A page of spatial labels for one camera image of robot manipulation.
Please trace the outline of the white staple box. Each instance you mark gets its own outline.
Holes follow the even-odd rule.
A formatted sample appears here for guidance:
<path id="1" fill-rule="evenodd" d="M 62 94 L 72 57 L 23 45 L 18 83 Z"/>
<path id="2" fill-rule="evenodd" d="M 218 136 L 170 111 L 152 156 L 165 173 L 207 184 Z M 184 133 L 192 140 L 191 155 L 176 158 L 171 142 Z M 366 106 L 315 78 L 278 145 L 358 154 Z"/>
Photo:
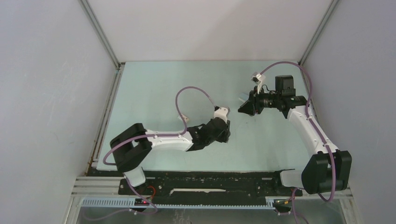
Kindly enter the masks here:
<path id="1" fill-rule="evenodd" d="M 184 114 L 179 115 L 179 116 L 178 116 L 178 119 L 179 119 L 179 120 L 182 120 L 182 121 L 185 121 L 186 123 L 188 123 L 189 120 L 190 120 L 190 119 L 189 119 L 187 116 L 185 116 Z"/>

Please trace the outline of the light blue stapler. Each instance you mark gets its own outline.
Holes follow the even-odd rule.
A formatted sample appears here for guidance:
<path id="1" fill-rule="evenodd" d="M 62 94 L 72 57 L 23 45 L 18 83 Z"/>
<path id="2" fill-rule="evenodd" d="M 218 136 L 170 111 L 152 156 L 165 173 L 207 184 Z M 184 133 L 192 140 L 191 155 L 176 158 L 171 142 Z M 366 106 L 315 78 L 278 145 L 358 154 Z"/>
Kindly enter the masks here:
<path id="1" fill-rule="evenodd" d="M 239 95 L 239 100 L 241 101 L 241 102 L 246 102 L 246 101 L 248 101 L 248 99 L 249 99 L 249 95 L 248 94 L 246 94 L 246 93 L 241 93 L 240 95 Z"/>

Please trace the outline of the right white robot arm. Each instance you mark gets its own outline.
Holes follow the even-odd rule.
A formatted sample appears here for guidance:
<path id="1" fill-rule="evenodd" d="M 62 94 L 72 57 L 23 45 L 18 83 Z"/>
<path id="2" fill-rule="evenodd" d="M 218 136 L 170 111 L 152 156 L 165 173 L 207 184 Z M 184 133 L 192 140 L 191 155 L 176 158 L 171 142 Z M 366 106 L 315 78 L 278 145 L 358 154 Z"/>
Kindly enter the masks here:
<path id="1" fill-rule="evenodd" d="M 310 160 L 300 170 L 284 170 L 272 181 L 272 190 L 284 195 L 291 187 L 303 188 L 309 194 L 342 191 L 348 186 L 352 156 L 341 151 L 324 133 L 307 105 L 304 96 L 296 95 L 293 76 L 276 76 L 275 90 L 263 89 L 265 76 L 254 73 L 256 84 L 238 112 L 255 116 L 265 108 L 276 108 L 294 126 L 302 139 Z"/>

